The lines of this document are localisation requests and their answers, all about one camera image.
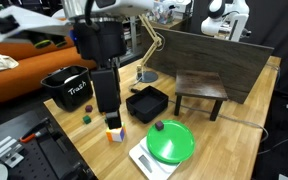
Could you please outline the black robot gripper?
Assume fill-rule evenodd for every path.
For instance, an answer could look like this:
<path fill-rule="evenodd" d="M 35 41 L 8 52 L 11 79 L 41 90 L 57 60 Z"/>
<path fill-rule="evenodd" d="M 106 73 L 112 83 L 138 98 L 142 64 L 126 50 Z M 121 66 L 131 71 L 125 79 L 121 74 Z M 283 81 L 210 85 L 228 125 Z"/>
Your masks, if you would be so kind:
<path fill-rule="evenodd" d="M 105 112 L 109 129 L 121 127 L 120 87 L 116 64 L 113 59 L 126 53 L 121 22 L 97 22 L 98 30 L 85 23 L 73 26 L 78 53 L 84 60 L 94 60 L 96 71 L 91 72 L 98 109 Z"/>

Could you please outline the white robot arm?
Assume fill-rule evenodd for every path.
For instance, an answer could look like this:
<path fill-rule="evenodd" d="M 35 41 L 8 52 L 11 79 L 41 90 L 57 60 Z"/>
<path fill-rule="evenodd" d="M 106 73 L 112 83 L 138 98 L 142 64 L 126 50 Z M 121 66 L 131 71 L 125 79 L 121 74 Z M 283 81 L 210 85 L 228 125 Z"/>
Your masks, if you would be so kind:
<path fill-rule="evenodd" d="M 122 126 L 116 60 L 126 53 L 122 21 L 151 11 L 154 0 L 62 0 L 59 20 L 15 5 L 0 10 L 0 43 L 56 46 L 71 36 L 84 60 L 96 62 L 91 73 L 98 109 L 110 129 Z"/>

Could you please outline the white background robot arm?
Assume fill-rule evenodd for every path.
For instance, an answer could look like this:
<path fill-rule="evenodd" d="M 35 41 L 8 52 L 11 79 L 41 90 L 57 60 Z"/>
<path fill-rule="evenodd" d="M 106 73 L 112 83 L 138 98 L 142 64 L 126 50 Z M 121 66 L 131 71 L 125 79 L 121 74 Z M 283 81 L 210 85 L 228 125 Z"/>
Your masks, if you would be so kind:
<path fill-rule="evenodd" d="M 248 38 L 251 31 L 245 28 L 249 18 L 246 0 L 212 0 L 207 9 L 207 18 L 201 23 L 201 32 L 214 38 L 238 42 Z"/>

